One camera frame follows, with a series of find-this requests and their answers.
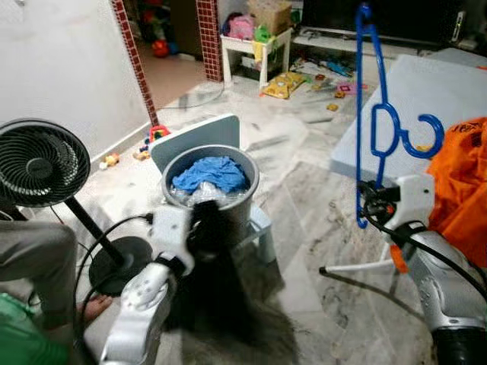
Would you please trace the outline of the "orange shirt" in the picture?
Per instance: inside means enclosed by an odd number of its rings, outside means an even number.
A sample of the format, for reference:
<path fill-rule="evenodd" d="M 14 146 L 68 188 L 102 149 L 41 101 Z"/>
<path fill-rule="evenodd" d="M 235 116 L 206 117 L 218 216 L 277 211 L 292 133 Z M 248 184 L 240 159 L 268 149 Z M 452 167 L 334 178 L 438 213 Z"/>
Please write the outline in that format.
<path fill-rule="evenodd" d="M 487 267 L 487 118 L 450 126 L 427 169 L 434 177 L 429 228 L 476 267 Z"/>

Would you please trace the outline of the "blue plastic clothes hanger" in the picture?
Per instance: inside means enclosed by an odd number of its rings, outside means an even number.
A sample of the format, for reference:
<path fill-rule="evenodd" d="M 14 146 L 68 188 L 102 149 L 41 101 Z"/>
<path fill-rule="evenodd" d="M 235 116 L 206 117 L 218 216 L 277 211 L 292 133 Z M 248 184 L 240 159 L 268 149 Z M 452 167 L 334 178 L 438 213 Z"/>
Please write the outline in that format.
<path fill-rule="evenodd" d="M 377 103 L 372 105 L 370 109 L 369 121 L 369 152 L 372 156 L 378 159 L 377 171 L 375 173 L 375 180 L 370 182 L 362 178 L 363 164 L 362 164 L 362 142 L 363 142 L 363 106 L 364 101 L 361 97 L 356 97 L 356 122 L 355 122 L 355 179 L 358 180 L 358 188 L 356 188 L 356 216 L 355 222 L 359 228 L 366 226 L 366 218 L 368 218 L 368 202 L 365 201 L 366 192 L 376 192 L 383 188 L 383 181 L 385 180 L 385 166 L 386 159 L 396 152 L 399 144 L 404 144 L 404 149 L 411 157 L 416 159 L 429 160 L 435 156 L 443 147 L 445 142 L 445 128 L 443 128 L 440 119 L 432 114 L 419 115 L 419 121 L 431 126 L 434 132 L 434 143 L 426 149 L 421 149 L 418 145 L 410 141 L 410 132 L 403 128 L 401 124 L 399 111 L 390 103 L 389 95 L 387 95 L 387 76 L 385 67 L 385 56 L 383 55 L 382 46 L 380 45 L 380 37 L 375 23 L 372 21 L 373 11 L 369 3 L 364 1 L 358 6 L 355 12 L 355 45 L 356 45 L 356 90 L 361 90 L 363 76 L 363 59 L 365 56 L 364 42 L 366 38 L 370 38 L 372 48 L 374 49 L 377 74 L 379 79 L 379 86 L 377 87 L 380 99 Z M 378 147 L 378 114 L 385 112 L 392 119 L 392 139 L 390 139 L 389 146 L 381 150 Z"/>

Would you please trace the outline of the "navy blue garment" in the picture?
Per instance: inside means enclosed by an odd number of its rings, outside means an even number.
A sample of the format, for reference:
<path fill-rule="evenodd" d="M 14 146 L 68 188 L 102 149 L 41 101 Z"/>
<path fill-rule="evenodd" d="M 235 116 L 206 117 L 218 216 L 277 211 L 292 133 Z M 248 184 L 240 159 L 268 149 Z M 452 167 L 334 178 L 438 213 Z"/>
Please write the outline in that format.
<path fill-rule="evenodd" d="M 258 321 L 232 256 L 231 222 L 216 201 L 195 204 L 187 248 L 194 268 L 177 283 L 164 330 L 204 332 L 256 344 Z"/>

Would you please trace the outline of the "grey laundry bucket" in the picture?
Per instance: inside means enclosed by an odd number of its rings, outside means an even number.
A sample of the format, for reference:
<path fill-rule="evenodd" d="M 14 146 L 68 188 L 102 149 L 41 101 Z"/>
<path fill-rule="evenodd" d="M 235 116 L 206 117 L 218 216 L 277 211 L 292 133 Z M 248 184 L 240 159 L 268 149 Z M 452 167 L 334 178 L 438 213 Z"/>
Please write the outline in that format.
<path fill-rule="evenodd" d="M 163 196 L 172 205 L 191 208 L 191 205 L 184 204 L 171 192 L 173 179 L 191 168 L 195 161 L 205 159 L 205 157 L 226 157 L 239 166 L 239 170 L 243 174 L 243 187 L 236 192 L 231 192 L 231 200 L 227 204 L 220 205 L 220 212 L 228 220 L 221 232 L 225 234 L 231 246 L 236 246 L 250 235 L 248 233 L 250 230 L 250 210 L 251 205 L 253 205 L 253 197 L 260 183 L 259 167 L 246 152 L 228 145 L 208 144 L 178 153 L 167 163 L 161 164 Z"/>

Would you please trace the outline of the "white plastic folding table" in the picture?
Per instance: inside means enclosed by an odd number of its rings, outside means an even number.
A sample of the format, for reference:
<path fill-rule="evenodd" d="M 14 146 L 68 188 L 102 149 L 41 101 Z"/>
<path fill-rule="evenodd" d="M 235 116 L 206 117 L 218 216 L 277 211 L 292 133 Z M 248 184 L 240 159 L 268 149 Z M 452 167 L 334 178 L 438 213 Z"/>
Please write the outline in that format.
<path fill-rule="evenodd" d="M 401 129 L 409 132 L 401 138 L 399 146 L 386 157 L 383 184 L 390 185 L 404 175 L 424 173 L 429 161 L 412 157 L 405 143 L 414 148 L 435 143 L 431 126 L 421 122 L 423 114 L 433 115 L 443 128 L 460 124 L 468 119 L 486 115 L 487 72 L 466 64 L 448 62 L 440 53 L 428 58 L 399 55 L 383 73 L 379 86 L 363 107 L 352 107 L 352 115 L 361 122 L 352 122 L 337 146 L 333 149 L 329 169 L 331 173 L 345 175 L 354 181 L 368 181 L 379 173 L 379 157 L 372 155 L 370 142 L 385 150 L 394 136 L 392 119 L 380 111 L 372 121 L 371 108 L 386 100 L 396 111 Z"/>

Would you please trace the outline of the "yellow patterned toy bag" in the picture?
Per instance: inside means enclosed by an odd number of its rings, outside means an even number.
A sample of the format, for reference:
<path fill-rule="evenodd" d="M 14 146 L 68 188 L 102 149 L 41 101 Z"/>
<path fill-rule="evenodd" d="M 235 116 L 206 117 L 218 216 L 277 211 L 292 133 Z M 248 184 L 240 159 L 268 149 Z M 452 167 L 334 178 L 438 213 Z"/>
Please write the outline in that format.
<path fill-rule="evenodd" d="M 305 74 L 295 71 L 286 71 L 272 78 L 267 86 L 262 88 L 261 95 L 266 97 L 274 97 L 279 100 L 288 100 L 295 94 L 297 88 L 301 87 L 309 80 Z"/>

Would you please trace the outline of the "light blue cloth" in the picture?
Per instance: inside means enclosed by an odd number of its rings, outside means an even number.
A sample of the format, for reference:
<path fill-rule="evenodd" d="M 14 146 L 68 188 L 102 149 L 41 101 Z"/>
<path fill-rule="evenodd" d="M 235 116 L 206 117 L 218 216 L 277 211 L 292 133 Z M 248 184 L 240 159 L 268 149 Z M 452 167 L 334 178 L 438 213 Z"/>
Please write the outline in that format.
<path fill-rule="evenodd" d="M 191 167 L 171 178 L 171 187 L 184 192 L 197 192 L 210 183 L 222 192 L 239 192 L 250 187 L 243 168 L 230 157 L 201 157 Z"/>

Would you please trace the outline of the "black television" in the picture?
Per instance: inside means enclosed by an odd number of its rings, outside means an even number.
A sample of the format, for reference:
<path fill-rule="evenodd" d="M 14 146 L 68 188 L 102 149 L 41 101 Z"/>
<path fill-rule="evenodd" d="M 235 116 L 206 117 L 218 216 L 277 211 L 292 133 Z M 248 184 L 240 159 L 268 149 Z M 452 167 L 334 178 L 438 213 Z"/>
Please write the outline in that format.
<path fill-rule="evenodd" d="M 303 0 L 300 25 L 353 34 L 363 3 L 382 40 L 440 46 L 453 38 L 466 0 Z"/>

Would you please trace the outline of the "small white kids table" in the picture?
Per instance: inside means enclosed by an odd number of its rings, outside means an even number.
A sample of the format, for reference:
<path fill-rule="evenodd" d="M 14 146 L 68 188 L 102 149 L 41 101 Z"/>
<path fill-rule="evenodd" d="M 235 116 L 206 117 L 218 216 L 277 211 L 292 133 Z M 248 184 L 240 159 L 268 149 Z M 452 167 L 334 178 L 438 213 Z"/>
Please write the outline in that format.
<path fill-rule="evenodd" d="M 288 72 L 290 67 L 290 43 L 291 43 L 292 29 L 286 29 L 281 34 L 277 36 L 272 36 L 272 38 L 261 43 L 262 48 L 260 49 L 259 55 L 263 62 L 260 64 L 259 69 L 259 87 L 268 86 L 268 73 L 270 70 L 270 52 L 277 51 L 277 49 L 283 49 L 282 51 L 282 71 Z M 223 71 L 223 87 L 232 87 L 232 64 L 230 59 L 230 53 L 246 53 L 247 55 L 254 56 L 258 55 L 258 52 L 254 52 L 253 45 L 259 44 L 253 40 L 242 40 L 239 38 L 233 38 L 229 36 L 219 36 L 220 46 L 221 46 L 221 65 Z"/>

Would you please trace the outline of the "light blue plastic chair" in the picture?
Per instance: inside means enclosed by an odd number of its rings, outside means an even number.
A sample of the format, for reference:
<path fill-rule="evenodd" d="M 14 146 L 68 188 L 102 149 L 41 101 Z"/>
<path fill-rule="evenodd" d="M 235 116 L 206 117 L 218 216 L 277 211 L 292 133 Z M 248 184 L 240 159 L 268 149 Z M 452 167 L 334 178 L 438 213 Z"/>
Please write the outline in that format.
<path fill-rule="evenodd" d="M 160 140 L 151 142 L 148 152 L 153 163 L 161 171 L 161 164 L 167 163 L 178 153 L 208 144 L 223 144 L 240 149 L 239 118 L 234 114 L 227 113 L 204 119 L 204 121 L 197 122 L 194 125 L 185 126 L 180 131 L 170 133 L 170 135 L 161 137 Z M 272 263 L 277 260 L 274 240 L 272 240 L 272 219 L 257 206 L 251 205 L 250 230 L 248 233 L 250 235 L 237 246 L 247 246 L 247 244 L 254 246 L 257 257 L 264 263 Z"/>

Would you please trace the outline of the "brown cardboard box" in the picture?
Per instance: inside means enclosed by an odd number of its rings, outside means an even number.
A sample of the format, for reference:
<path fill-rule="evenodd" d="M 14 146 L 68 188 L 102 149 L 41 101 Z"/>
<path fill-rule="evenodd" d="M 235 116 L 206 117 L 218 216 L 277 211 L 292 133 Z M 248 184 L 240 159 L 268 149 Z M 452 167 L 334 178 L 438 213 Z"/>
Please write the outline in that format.
<path fill-rule="evenodd" d="M 292 25 L 289 0 L 247 0 L 248 11 L 255 17 L 255 24 L 272 35 L 279 35 Z"/>

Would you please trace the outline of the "pink bag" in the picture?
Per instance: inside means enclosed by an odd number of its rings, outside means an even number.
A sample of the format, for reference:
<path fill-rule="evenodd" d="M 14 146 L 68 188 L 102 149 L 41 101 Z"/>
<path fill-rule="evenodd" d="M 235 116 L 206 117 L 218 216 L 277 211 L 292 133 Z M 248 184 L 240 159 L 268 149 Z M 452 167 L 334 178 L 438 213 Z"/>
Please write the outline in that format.
<path fill-rule="evenodd" d="M 239 40 L 254 39 L 254 20 L 250 15 L 237 14 L 229 17 L 223 27 L 223 35 Z"/>

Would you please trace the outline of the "black standing fan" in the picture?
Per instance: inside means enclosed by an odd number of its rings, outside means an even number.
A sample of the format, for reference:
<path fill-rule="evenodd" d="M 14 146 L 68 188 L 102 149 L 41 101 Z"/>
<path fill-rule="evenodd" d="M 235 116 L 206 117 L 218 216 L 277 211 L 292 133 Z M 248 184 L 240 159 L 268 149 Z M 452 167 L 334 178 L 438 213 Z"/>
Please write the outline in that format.
<path fill-rule="evenodd" d="M 91 285 L 118 297 L 150 263 L 152 249 L 138 236 L 109 239 L 77 201 L 90 173 L 87 147 L 63 126 L 45 119 L 15 119 L 0 126 L 0 198 L 21 208 L 66 205 L 100 247 L 88 268 Z"/>

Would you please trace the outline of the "person leg in grey trousers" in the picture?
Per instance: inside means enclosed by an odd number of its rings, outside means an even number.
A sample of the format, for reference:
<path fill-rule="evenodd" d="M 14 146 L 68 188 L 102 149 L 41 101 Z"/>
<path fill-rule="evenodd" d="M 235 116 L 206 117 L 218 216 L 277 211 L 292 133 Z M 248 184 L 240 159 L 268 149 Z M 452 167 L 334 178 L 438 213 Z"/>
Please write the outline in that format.
<path fill-rule="evenodd" d="M 113 299 L 97 295 L 81 309 L 75 302 L 76 237 L 62 224 L 0 221 L 0 281 L 30 281 L 40 299 L 45 330 L 59 329 L 80 313 L 88 325 Z"/>

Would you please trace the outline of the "green garment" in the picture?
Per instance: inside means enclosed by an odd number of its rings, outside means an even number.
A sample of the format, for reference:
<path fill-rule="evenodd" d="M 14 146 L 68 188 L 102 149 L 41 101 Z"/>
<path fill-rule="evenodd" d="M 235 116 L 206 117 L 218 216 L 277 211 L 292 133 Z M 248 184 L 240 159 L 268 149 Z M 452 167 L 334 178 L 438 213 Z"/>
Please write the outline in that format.
<path fill-rule="evenodd" d="M 0 365 L 68 365 L 64 345 L 47 338 L 27 303 L 0 293 Z"/>

